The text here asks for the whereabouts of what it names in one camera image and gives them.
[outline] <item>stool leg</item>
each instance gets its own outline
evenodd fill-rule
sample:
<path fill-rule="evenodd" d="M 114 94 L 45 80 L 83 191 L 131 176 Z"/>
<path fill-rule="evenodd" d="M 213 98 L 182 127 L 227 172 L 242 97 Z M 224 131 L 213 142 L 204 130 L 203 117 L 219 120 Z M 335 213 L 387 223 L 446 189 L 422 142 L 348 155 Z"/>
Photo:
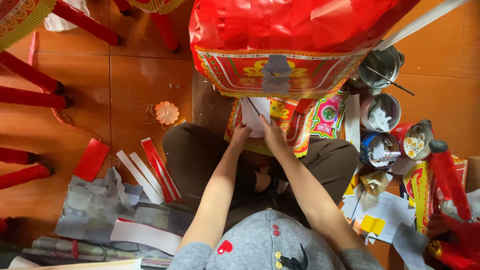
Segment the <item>stool leg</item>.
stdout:
<path fill-rule="evenodd" d="M 0 102 L 39 106 L 54 109 L 68 109 L 73 100 L 64 96 L 0 86 Z"/>
<path fill-rule="evenodd" d="M 113 2 L 115 3 L 115 5 L 117 5 L 118 9 L 120 10 L 120 13 L 123 16 L 126 17 L 131 15 L 133 8 L 130 5 L 130 3 L 128 3 L 127 0 L 113 0 Z"/>
<path fill-rule="evenodd" d="M 52 13 L 90 32 L 92 35 L 112 46 L 118 45 L 120 42 L 120 36 L 115 31 L 103 26 L 96 20 L 90 18 L 87 14 L 62 0 L 57 0 L 57 4 L 55 4 Z"/>
<path fill-rule="evenodd" d="M 174 53 L 178 52 L 180 43 L 175 32 L 173 32 L 173 26 L 170 22 L 168 15 L 160 15 L 158 13 L 152 13 L 152 20 L 155 22 L 157 30 L 163 38 L 163 41 L 167 44 L 167 48 Z"/>
<path fill-rule="evenodd" d="M 29 165 L 37 161 L 35 153 L 0 147 L 0 162 Z"/>
<path fill-rule="evenodd" d="M 65 91 L 61 82 L 52 79 L 6 51 L 0 52 L 0 64 L 49 93 L 63 94 Z"/>
<path fill-rule="evenodd" d="M 32 180 L 47 178 L 55 173 L 49 165 L 36 165 L 16 172 L 0 175 L 0 189 L 24 184 Z"/>

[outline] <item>blue tin can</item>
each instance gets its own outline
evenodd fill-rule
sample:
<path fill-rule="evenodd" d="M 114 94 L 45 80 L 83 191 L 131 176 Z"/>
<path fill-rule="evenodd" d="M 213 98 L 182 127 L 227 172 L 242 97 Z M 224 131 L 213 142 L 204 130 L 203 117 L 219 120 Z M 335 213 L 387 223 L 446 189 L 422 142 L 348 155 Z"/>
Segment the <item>blue tin can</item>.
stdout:
<path fill-rule="evenodd" d="M 388 140 L 393 144 L 392 146 L 390 146 L 388 149 L 392 152 L 398 152 L 400 151 L 400 145 L 398 144 L 398 141 L 395 139 L 395 137 L 393 135 L 391 135 L 390 133 L 379 133 L 379 132 L 367 132 L 361 142 L 360 142 L 360 161 L 364 164 L 367 164 L 367 165 L 370 165 L 372 167 L 375 167 L 373 164 L 372 164 L 372 161 L 370 160 L 369 156 L 368 156 L 368 147 L 370 146 L 370 143 L 372 142 L 372 139 L 376 136 L 384 136 L 386 138 L 388 138 Z M 390 166 L 393 165 L 393 163 L 395 163 L 396 159 L 395 160 L 392 160 L 388 163 L 388 165 L 386 166 L 383 166 L 383 167 L 375 167 L 375 168 L 378 168 L 378 169 L 386 169 Z"/>

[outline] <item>red heart patch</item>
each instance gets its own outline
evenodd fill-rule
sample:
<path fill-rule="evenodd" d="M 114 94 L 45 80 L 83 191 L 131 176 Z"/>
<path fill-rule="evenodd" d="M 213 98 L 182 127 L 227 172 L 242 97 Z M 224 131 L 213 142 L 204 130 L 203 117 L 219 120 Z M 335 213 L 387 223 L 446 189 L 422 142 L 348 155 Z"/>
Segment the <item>red heart patch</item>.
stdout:
<path fill-rule="evenodd" d="M 232 243 L 230 243 L 228 240 L 223 241 L 223 243 L 218 247 L 216 252 L 218 254 L 223 254 L 225 251 L 230 252 L 233 249 Z"/>

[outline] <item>hand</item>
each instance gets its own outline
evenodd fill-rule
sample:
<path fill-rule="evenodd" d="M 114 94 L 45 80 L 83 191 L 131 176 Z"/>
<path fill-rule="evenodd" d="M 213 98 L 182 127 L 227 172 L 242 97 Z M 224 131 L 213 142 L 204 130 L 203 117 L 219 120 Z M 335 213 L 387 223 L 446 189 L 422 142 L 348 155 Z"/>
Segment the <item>hand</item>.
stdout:
<path fill-rule="evenodd" d="M 287 144 L 287 135 L 285 132 L 283 132 L 274 121 L 271 121 L 271 124 L 269 124 L 263 114 L 260 114 L 260 120 L 264 125 L 265 142 L 267 142 L 267 146 L 270 151 L 272 151 L 273 155 L 278 158 L 284 153 L 292 152 Z"/>
<path fill-rule="evenodd" d="M 250 136 L 252 128 L 245 126 L 243 123 L 238 124 L 233 130 L 232 140 L 230 145 L 234 148 L 243 150 L 243 145 L 247 141 L 247 138 Z"/>

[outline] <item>metal rod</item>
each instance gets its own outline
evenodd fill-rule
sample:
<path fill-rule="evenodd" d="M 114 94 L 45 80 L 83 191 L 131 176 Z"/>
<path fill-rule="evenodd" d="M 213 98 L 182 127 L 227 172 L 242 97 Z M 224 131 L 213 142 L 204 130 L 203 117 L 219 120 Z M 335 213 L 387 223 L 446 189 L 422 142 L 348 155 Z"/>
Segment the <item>metal rod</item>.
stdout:
<path fill-rule="evenodd" d="M 255 112 L 257 112 L 258 116 L 260 116 L 260 113 L 258 112 L 257 108 L 255 107 L 255 105 L 253 104 L 253 102 L 250 100 L 249 97 L 247 97 L 247 100 L 248 102 L 250 102 L 250 104 L 252 105 L 253 109 L 255 110 Z"/>
<path fill-rule="evenodd" d="M 378 71 L 374 70 L 373 68 L 371 68 L 371 67 L 368 67 L 368 66 L 365 66 L 365 65 L 362 65 L 362 66 L 364 66 L 364 67 L 368 68 L 369 70 L 371 70 L 371 71 L 373 71 L 373 72 L 377 73 L 377 74 L 378 74 L 378 75 L 380 75 L 380 76 L 381 76 L 383 79 L 385 79 L 385 80 L 389 81 L 391 84 L 393 84 L 393 85 L 395 85 L 396 87 L 398 87 L 398 88 L 402 89 L 403 91 L 405 91 L 405 92 L 407 92 L 407 93 L 411 94 L 412 96 L 414 96 L 414 95 L 415 95 L 415 94 L 413 94 L 412 92 L 410 92 L 410 91 L 408 91 L 407 89 L 405 89 L 405 87 L 403 87 L 403 86 L 399 85 L 399 84 L 398 84 L 398 83 L 396 83 L 396 82 L 393 82 L 392 80 L 390 80 L 389 78 L 387 78 L 387 77 L 383 76 L 382 74 L 380 74 Z"/>

